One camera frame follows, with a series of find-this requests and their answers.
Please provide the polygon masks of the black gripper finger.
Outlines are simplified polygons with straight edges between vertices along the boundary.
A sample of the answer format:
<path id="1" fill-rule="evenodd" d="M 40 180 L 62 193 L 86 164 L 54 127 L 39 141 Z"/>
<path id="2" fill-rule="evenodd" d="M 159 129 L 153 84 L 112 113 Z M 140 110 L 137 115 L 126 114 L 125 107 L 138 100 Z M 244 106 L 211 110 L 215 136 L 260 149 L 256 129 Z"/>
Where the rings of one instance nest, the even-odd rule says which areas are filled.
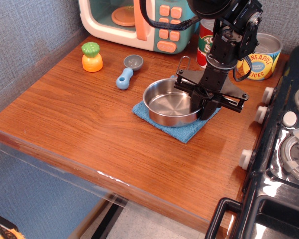
<path id="1" fill-rule="evenodd" d="M 217 110 L 219 107 L 219 100 L 209 99 L 203 104 L 203 110 L 201 113 L 201 120 L 208 120 L 212 114 Z"/>
<path id="2" fill-rule="evenodd" d="M 202 105 L 203 105 L 203 95 L 201 92 L 199 92 L 198 90 L 194 90 L 191 94 L 191 98 L 190 98 L 190 112 L 196 112 L 201 110 Z"/>

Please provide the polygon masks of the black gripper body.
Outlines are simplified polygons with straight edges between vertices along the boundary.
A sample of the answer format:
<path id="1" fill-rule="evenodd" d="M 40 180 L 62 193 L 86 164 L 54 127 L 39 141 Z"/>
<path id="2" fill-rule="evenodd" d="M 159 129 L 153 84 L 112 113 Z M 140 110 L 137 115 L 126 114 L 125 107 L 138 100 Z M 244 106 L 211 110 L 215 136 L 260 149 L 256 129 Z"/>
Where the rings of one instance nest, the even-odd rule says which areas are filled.
<path id="1" fill-rule="evenodd" d="M 236 64 L 208 60 L 203 70 L 178 69 L 175 87 L 187 92 L 190 97 L 194 90 L 198 90 L 203 95 L 203 104 L 209 99 L 215 99 L 219 100 L 219 107 L 240 112 L 249 95 L 228 79 L 229 72 L 235 70 Z"/>

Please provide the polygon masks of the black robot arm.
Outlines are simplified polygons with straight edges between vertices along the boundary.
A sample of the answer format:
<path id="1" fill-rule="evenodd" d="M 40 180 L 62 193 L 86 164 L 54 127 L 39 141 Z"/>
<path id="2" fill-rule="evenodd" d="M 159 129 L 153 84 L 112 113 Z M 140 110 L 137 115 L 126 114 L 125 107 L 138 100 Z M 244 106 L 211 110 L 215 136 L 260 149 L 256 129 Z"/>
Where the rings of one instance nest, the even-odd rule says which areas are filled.
<path id="1" fill-rule="evenodd" d="M 213 19 L 213 43 L 203 71 L 178 70 L 175 87 L 190 96 L 190 112 L 200 111 L 207 120 L 218 107 L 240 112 L 248 94 L 228 79 L 238 61 L 254 53 L 262 6 L 256 0 L 190 0 L 198 19 Z"/>

